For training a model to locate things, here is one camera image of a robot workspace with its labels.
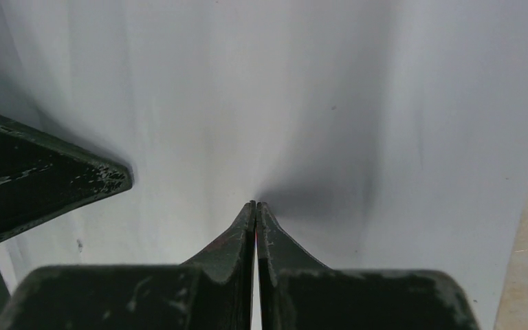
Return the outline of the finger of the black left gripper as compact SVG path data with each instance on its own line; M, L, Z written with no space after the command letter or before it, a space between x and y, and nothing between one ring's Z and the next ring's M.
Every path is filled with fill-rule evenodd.
M126 166L0 115L0 243L132 185Z

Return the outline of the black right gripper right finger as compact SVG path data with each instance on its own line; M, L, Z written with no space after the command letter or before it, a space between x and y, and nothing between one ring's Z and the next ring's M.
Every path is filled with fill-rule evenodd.
M331 269L256 205L264 329L477 329L464 291L444 272Z

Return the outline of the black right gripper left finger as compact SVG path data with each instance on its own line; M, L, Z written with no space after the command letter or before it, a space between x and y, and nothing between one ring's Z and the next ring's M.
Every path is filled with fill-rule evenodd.
M256 204L179 265L56 265L32 271L0 329L249 329Z

